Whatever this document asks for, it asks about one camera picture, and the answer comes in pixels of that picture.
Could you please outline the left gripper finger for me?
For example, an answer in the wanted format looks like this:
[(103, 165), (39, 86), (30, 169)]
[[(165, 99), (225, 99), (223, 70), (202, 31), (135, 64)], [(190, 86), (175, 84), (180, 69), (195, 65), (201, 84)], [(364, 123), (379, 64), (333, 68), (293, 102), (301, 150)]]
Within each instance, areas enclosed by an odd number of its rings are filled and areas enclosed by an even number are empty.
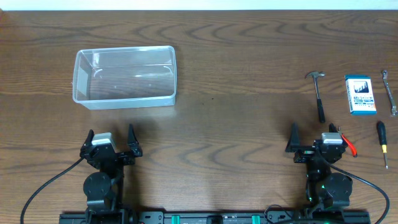
[(136, 139), (136, 135), (134, 133), (134, 128), (133, 128), (132, 124), (129, 124), (127, 145), (128, 146), (138, 146), (139, 145), (139, 142)]
[(83, 143), (83, 146), (90, 146), (91, 145), (91, 142), (92, 142), (92, 140), (93, 140), (93, 138), (94, 138), (94, 131), (91, 129), (91, 130), (89, 130), (89, 132), (88, 132), (88, 135), (87, 135), (87, 138), (86, 138), (86, 140), (84, 141), (84, 143)]

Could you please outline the clear plastic container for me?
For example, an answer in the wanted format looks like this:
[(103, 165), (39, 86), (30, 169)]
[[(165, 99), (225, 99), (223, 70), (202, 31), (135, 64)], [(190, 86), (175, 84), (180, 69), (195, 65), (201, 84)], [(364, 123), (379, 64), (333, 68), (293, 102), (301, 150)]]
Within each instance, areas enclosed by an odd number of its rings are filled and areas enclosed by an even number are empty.
[(80, 50), (72, 98), (89, 110), (172, 106), (177, 61), (170, 45)]

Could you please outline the small claw hammer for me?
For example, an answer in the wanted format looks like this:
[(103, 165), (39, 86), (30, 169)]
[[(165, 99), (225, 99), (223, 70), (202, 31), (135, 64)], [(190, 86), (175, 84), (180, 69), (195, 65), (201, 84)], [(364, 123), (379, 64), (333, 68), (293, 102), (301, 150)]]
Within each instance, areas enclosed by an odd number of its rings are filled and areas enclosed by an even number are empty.
[(313, 78), (313, 82), (315, 85), (316, 98), (317, 98), (318, 119), (319, 119), (320, 123), (324, 123), (326, 121), (323, 104), (322, 104), (322, 99), (320, 97), (320, 91), (319, 91), (319, 87), (318, 87), (318, 79), (320, 77), (324, 77), (324, 76), (325, 76), (324, 72), (318, 72), (318, 71), (312, 71), (305, 76), (305, 78), (308, 78), (308, 77)]

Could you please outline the red handled pliers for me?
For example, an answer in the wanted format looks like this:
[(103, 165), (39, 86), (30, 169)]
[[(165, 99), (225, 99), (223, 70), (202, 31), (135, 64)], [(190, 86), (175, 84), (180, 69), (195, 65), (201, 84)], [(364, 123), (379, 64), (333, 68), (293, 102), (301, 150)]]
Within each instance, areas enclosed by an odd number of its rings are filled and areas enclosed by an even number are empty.
[(354, 144), (342, 133), (341, 128), (338, 126), (338, 133), (340, 134), (343, 141), (347, 144), (347, 146), (351, 149), (351, 153), (353, 157), (358, 156), (358, 152)]

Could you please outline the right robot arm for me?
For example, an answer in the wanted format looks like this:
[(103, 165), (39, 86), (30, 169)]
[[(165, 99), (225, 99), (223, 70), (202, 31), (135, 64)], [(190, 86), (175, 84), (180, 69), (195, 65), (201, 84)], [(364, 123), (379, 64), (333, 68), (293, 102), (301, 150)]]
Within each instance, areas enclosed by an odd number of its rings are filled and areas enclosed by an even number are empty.
[(285, 152), (294, 154), (294, 162), (305, 164), (307, 170), (306, 197), (310, 202), (302, 218), (326, 218), (329, 213), (341, 212), (349, 206), (353, 190), (351, 177), (332, 172), (331, 165), (342, 158), (346, 145), (337, 132), (322, 133), (311, 146), (300, 143), (297, 125), (292, 125)]

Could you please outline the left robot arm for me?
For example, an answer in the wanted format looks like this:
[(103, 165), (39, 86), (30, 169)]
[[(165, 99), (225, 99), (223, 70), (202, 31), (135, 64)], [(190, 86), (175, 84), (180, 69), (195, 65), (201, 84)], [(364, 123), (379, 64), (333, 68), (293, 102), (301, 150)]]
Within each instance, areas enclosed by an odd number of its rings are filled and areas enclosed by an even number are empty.
[(131, 124), (127, 146), (127, 151), (116, 152), (111, 133), (95, 134), (89, 130), (80, 149), (80, 157), (97, 171), (90, 174), (83, 184), (87, 197), (87, 223), (139, 222), (137, 213), (123, 205), (124, 167), (134, 165), (136, 158), (143, 155)]

